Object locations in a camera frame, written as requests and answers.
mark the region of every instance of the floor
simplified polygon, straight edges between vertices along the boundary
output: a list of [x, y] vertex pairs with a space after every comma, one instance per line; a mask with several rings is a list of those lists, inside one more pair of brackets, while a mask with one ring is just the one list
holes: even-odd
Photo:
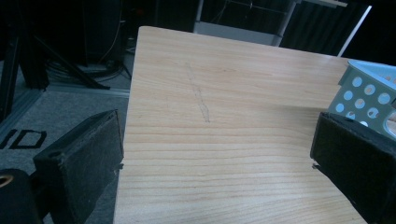
[[[124, 65], [132, 73], [134, 55], [125, 54]], [[17, 78], [13, 113], [0, 123], [0, 142], [4, 142], [11, 130], [16, 133], [8, 139], [6, 145], [0, 148], [0, 170], [16, 168], [28, 175], [35, 167], [33, 156], [48, 147], [84, 119], [104, 112], [117, 109], [120, 116], [120, 129], [124, 131], [126, 111], [128, 106], [131, 78], [125, 70], [115, 76], [103, 78], [100, 83], [111, 87], [109, 91], [90, 90], [75, 83], [60, 82], [50, 76], [50, 84], [45, 91], [30, 90], [24, 86], [21, 69]], [[37, 142], [39, 133], [47, 136], [39, 148], [12, 149], [12, 143], [17, 136], [26, 131], [20, 146], [31, 146]], [[115, 178], [106, 188], [86, 223], [112, 223], [117, 191], [118, 178]], [[44, 223], [52, 223], [46, 216]]]

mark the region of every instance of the pencil mark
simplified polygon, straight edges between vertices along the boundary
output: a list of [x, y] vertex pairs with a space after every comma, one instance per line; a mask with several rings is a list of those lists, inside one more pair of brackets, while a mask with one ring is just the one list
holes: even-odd
[[187, 75], [192, 86], [192, 91], [194, 92], [195, 99], [197, 100], [198, 106], [201, 109], [202, 115], [204, 116], [204, 120], [205, 122], [210, 122], [209, 109], [207, 108], [204, 98], [202, 97], [201, 88], [195, 83], [195, 75], [192, 71], [191, 65], [189, 63], [186, 63], [186, 67], [189, 70]]

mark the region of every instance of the plastic basket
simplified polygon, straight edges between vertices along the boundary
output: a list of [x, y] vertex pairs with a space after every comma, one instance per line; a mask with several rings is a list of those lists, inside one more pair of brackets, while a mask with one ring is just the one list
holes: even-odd
[[389, 118], [396, 112], [396, 67], [350, 60], [329, 112], [359, 121], [394, 140]]

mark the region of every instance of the gray carpet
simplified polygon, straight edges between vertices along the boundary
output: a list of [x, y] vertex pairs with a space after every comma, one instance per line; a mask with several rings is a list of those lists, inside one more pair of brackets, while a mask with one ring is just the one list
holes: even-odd
[[[125, 65], [132, 73], [134, 57], [126, 55]], [[2, 71], [3, 62], [0, 62], [0, 71]], [[14, 123], [7, 127], [1, 134], [3, 141], [4, 135], [17, 130], [16, 133], [8, 140], [4, 149], [0, 150], [0, 169], [17, 168], [31, 174], [35, 167], [33, 165], [33, 156], [41, 150], [48, 147], [54, 141], [59, 139], [65, 133], [80, 124], [84, 119], [104, 112], [107, 110], [117, 109], [120, 116], [120, 128], [123, 135], [126, 111], [128, 106], [128, 97], [125, 94], [119, 95], [118, 92], [128, 92], [131, 80], [125, 71], [118, 76], [101, 82], [117, 90], [114, 94], [108, 94], [106, 91], [86, 91], [87, 89], [80, 85], [63, 85], [65, 88], [57, 88], [52, 80], [49, 88], [42, 91], [37, 101]], [[19, 77], [15, 91], [15, 101], [18, 101], [24, 93], [31, 90], [25, 88], [23, 77], [19, 72]], [[0, 123], [0, 130], [7, 120]], [[30, 146], [36, 143], [41, 136], [40, 133], [46, 132], [47, 136], [40, 148], [19, 148], [10, 149], [11, 144], [15, 141], [19, 133], [23, 130], [29, 130], [20, 146]], [[97, 202], [97, 205], [88, 218], [86, 223], [112, 223], [114, 216], [115, 196], [117, 190], [118, 177], [106, 187], [105, 192]], [[44, 219], [44, 223], [52, 223], [50, 216]]]

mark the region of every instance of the wood grain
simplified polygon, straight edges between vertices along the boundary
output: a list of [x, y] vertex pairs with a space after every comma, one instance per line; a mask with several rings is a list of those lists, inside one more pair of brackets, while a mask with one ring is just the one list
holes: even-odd
[[364, 223], [309, 158], [346, 68], [140, 28], [115, 223]]

